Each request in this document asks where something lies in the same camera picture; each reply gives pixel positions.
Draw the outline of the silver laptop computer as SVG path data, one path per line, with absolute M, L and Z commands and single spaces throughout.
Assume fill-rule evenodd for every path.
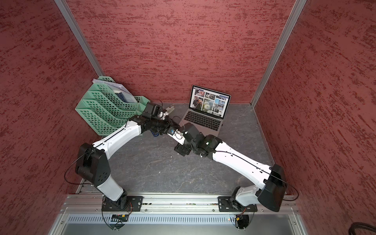
M 189 107 L 179 125 L 193 124 L 203 135 L 218 136 L 231 100 L 231 95 L 192 86 Z

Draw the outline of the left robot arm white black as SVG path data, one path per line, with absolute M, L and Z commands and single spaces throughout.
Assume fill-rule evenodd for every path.
M 149 130 L 155 134 L 168 134 L 182 145 L 185 138 L 179 128 L 165 109 L 150 102 L 142 114 L 129 118 L 106 138 L 93 144 L 84 143 L 79 148 L 75 173 L 94 185 L 113 209 L 124 211 L 129 205 L 127 192 L 111 176 L 109 159 L 130 140 Z

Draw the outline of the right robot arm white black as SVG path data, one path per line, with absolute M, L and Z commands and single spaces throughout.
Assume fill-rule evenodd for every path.
M 236 187 L 233 191 L 228 200 L 233 211 L 242 212 L 250 205 L 261 204 L 271 211 L 279 212 L 287 190 L 285 172 L 281 166 L 269 166 L 252 160 L 220 138 L 204 136 L 192 124 L 171 127 L 167 134 L 177 141 L 175 151 L 180 155 L 193 152 L 230 167 L 253 183 L 249 187 Z

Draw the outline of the black beige stapler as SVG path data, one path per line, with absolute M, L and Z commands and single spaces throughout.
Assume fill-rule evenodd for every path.
M 165 116 L 168 116 L 168 115 L 170 115 L 174 110 L 175 110 L 174 105 L 171 105 L 171 106 L 167 107 L 167 108 L 164 110 L 164 115 L 165 115 Z

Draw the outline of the papers in organizer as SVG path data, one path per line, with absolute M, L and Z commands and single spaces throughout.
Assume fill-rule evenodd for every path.
M 136 98 L 122 84 L 116 83 L 112 77 L 99 76 L 97 79 L 93 79 L 92 82 L 94 84 L 107 85 L 123 102 L 137 103 Z

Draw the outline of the green plastic file organizer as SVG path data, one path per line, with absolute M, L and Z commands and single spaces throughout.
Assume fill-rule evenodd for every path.
M 137 103 L 123 102 L 107 85 L 93 83 L 75 110 L 99 136 L 107 136 L 130 117 L 140 115 L 150 102 L 143 96 L 134 97 Z

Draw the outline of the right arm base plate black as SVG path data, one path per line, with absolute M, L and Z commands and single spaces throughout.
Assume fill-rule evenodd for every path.
M 233 197 L 230 196 L 219 196 L 218 206 L 220 212 L 257 212 L 257 206 L 255 204 L 250 204 L 248 206 L 243 206 L 237 202 Z

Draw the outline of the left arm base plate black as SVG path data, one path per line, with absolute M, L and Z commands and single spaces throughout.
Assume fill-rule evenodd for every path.
M 142 196 L 127 196 L 113 201 L 105 196 L 101 210 L 103 212 L 139 212 L 143 204 L 143 199 Z

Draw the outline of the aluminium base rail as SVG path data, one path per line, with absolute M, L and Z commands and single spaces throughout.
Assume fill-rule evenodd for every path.
M 219 196 L 216 194 L 183 193 L 130 193 L 129 196 L 142 196 L 143 204 L 139 212 L 132 214 L 240 214 L 238 212 L 220 212 Z M 81 193 L 67 196 L 61 207 L 66 213 L 111 213 L 101 210 L 103 195 L 100 193 Z

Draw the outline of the left aluminium corner post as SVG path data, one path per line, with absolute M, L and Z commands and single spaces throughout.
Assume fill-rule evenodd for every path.
M 59 11 L 61 12 L 63 18 L 67 22 L 69 28 L 71 29 L 72 33 L 74 34 L 76 40 L 78 41 L 79 45 L 83 49 L 85 55 L 87 56 L 89 62 L 91 63 L 93 69 L 97 73 L 98 76 L 104 76 L 105 73 L 101 68 L 95 54 L 93 53 L 89 43 L 87 42 L 82 30 L 80 29 L 76 19 L 73 16 L 68 4 L 64 0 L 54 0 L 56 3 Z

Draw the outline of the aluminium corner post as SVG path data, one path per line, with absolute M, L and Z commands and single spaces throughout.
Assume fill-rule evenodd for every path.
M 89 43 L 87 42 L 82 30 L 80 29 L 76 19 L 73 16 L 68 4 L 64 0 L 54 0 L 56 3 L 59 11 L 61 12 L 63 18 L 67 22 L 69 28 L 71 29 L 72 33 L 74 34 L 76 40 L 78 41 L 79 45 L 83 49 L 85 55 L 87 56 L 89 62 L 91 63 L 93 69 L 97 73 L 98 76 L 104 76 L 105 73 L 101 68 L 95 54 L 93 53 Z
M 294 5 L 293 5 L 293 8 L 291 10 L 291 13 L 287 19 L 287 22 L 283 28 L 283 31 L 280 35 L 280 38 L 277 42 L 277 45 L 273 51 L 273 54 L 270 58 L 270 61 L 266 67 L 266 70 L 261 78 L 261 81 L 256 89 L 256 92 L 250 102 L 250 104 L 252 105 L 252 107 L 255 107 L 272 72 L 273 72 L 273 69 L 274 67 L 276 66 L 283 50 L 284 50 L 284 47 L 296 25 L 296 22 L 306 4 L 307 0 L 296 0 Z

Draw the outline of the right aluminium corner post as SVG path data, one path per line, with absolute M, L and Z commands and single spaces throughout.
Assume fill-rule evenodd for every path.
M 293 8 L 291 10 L 291 13 L 287 19 L 287 22 L 283 28 L 283 31 L 280 35 L 280 38 L 277 42 L 277 45 L 273 51 L 273 54 L 270 58 L 270 61 L 266 67 L 266 70 L 261 78 L 261 81 L 256 89 L 256 92 L 250 102 L 250 104 L 252 105 L 252 107 L 255 107 L 272 72 L 273 72 L 273 69 L 274 67 L 276 66 L 283 50 L 284 50 L 284 47 L 296 25 L 296 22 L 306 4 L 307 0 L 296 0 L 294 5 L 293 5 Z

